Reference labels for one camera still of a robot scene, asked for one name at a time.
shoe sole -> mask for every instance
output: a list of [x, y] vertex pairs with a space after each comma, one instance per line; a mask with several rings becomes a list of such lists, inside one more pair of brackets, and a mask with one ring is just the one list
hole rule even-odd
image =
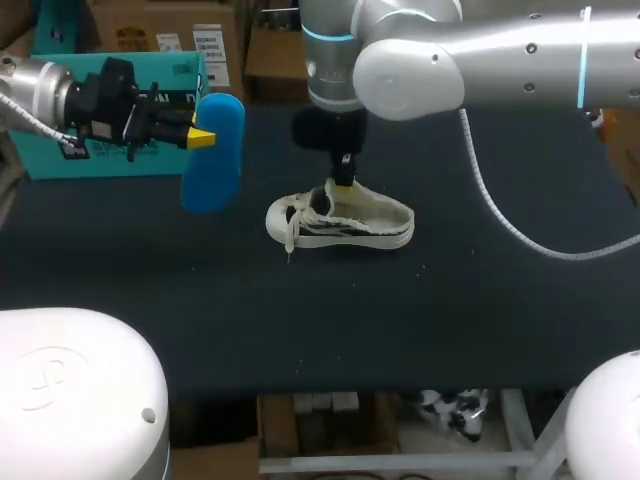
[[[269, 236], [276, 242], [285, 244], [287, 233], [268, 221], [265, 222]], [[296, 248], [322, 248], [334, 245], [355, 245], [358, 247], [374, 248], [376, 250], [396, 250], [404, 247], [411, 241], [415, 225], [401, 235], [380, 235], [377, 237], [334, 237], [331, 235], [318, 235], [310, 237], [301, 235], [295, 242]]]

teal box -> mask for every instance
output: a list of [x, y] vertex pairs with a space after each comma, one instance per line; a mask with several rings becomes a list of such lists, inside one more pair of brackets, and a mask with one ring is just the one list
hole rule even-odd
[[[200, 98], [209, 93], [208, 84], [203, 81], [207, 78], [204, 61], [197, 52], [46, 55], [38, 58], [66, 65], [76, 80], [83, 81], [88, 73], [99, 72], [108, 57], [134, 64], [141, 93], [148, 91], [152, 82], [158, 82], [156, 99], [161, 102], [195, 110]], [[189, 151], [155, 141], [138, 150], [134, 162], [128, 162], [123, 146], [87, 140], [86, 148], [78, 149], [33, 134], [10, 133], [22, 163], [34, 180], [181, 175], [189, 159]]]
[[74, 53], [84, 0], [35, 0], [38, 23], [31, 55]]

metal frame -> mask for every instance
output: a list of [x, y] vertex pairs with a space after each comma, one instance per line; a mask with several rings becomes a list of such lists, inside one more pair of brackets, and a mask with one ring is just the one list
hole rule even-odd
[[394, 454], [262, 459], [261, 474], [388, 470], [481, 470], [515, 467], [517, 480], [553, 480], [565, 461], [564, 423], [573, 392], [562, 402], [536, 441], [522, 391], [501, 390], [510, 452]]

white cable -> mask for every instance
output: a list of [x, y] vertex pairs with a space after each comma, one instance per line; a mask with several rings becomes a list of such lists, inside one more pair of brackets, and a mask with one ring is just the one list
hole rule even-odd
[[464, 136], [467, 143], [467, 151], [469, 152], [469, 159], [471, 160], [471, 168], [473, 169], [473, 176], [475, 177], [476, 184], [480, 189], [480, 193], [482, 194], [482, 198], [487, 203], [489, 208], [491, 209], [491, 213], [498, 219], [498, 221], [511, 233], [514, 237], [520, 240], [529, 248], [535, 250], [542, 255], [546, 255], [547, 257], [556, 258], [558, 260], [566, 260], [571, 262], [581, 262], [584, 260], [593, 260], [594, 258], [604, 257], [606, 255], [611, 255], [612, 253], [619, 252], [624, 250], [625, 248], [632, 247], [640, 243], [640, 234], [635, 235], [627, 240], [616, 243], [614, 245], [610, 245], [608, 247], [601, 248], [599, 250], [593, 250], [591, 252], [584, 253], [563, 253], [557, 252], [555, 250], [551, 250], [549, 248], [543, 247], [539, 243], [534, 242], [529, 237], [527, 237], [524, 233], [518, 230], [507, 218], [502, 214], [498, 206], [491, 198], [491, 194], [489, 194], [489, 190], [484, 183], [482, 178], [482, 173], [480, 172], [480, 166], [478, 165], [478, 158], [476, 157], [476, 150], [473, 146], [473, 137], [471, 136], [471, 125], [469, 123], [469, 117], [467, 116], [467, 112], [465, 109], [460, 109], [460, 120], [462, 121], [462, 129], [464, 131]]
[[7, 107], [9, 107], [11, 110], [16, 112], [18, 115], [20, 115], [22, 118], [24, 118], [38, 132], [42, 133], [43, 135], [46, 135], [47, 137], [51, 137], [54, 140], [57, 140], [58, 142], [62, 143], [63, 145], [75, 146], [74, 142], [78, 141], [78, 139], [76, 137], [74, 137], [72, 135], [67, 135], [66, 133], [58, 132], [57, 130], [54, 130], [50, 126], [48, 126], [45, 123], [41, 122], [36, 117], [34, 117], [31, 113], [29, 113], [29, 111], [27, 109], [23, 108], [22, 106], [20, 106], [15, 101], [11, 100], [9, 97], [4, 95], [3, 93], [0, 93], [0, 103], [3, 103]]

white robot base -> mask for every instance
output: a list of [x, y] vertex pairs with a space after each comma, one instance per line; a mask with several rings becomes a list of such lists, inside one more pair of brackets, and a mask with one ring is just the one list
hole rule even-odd
[[163, 480], [167, 386], [150, 345], [113, 317], [0, 312], [0, 478]]

